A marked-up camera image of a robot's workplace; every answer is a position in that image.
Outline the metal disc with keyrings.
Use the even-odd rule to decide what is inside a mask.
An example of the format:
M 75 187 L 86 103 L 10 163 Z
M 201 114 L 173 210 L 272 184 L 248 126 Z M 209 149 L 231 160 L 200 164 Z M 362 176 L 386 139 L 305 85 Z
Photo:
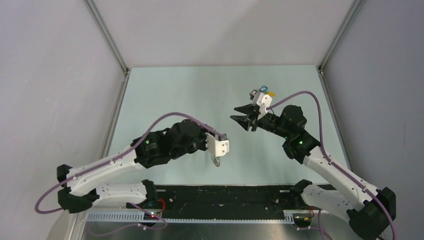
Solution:
M 211 155 L 211 161 L 216 167 L 220 167 L 221 158 L 219 156 Z

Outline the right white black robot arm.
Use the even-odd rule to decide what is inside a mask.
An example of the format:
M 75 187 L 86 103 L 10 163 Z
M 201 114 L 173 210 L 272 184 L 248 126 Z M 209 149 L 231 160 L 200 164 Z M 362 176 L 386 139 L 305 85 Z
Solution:
M 388 187 L 378 188 L 339 165 L 322 149 L 323 143 L 305 130 L 307 119 L 302 108 L 287 105 L 277 116 L 260 116 L 259 106 L 234 108 L 240 115 L 230 118 L 246 131 L 260 128 L 285 139 L 282 147 L 289 159 L 296 160 L 323 177 L 336 192 L 301 180 L 291 189 L 290 202 L 297 209 L 307 205 L 325 210 L 346 221 L 363 240 L 376 240 L 396 219 L 396 194 Z

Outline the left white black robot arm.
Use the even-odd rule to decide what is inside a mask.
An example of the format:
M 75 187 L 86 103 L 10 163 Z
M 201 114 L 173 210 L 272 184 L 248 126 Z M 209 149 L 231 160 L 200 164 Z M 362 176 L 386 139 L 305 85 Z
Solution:
M 126 203 L 153 208 L 158 202 L 158 194 L 152 181 L 145 179 L 139 183 L 114 184 L 110 180 L 131 171 L 167 164 L 197 150 L 207 151 L 207 141 L 215 136 L 199 124 L 185 119 L 170 128 L 149 132 L 140 145 L 136 145 L 138 140 L 134 139 L 124 148 L 128 153 L 122 158 L 115 154 L 81 167 L 60 165 L 56 169 L 58 181 L 72 180 L 58 191 L 58 204 L 71 214 L 93 206 Z

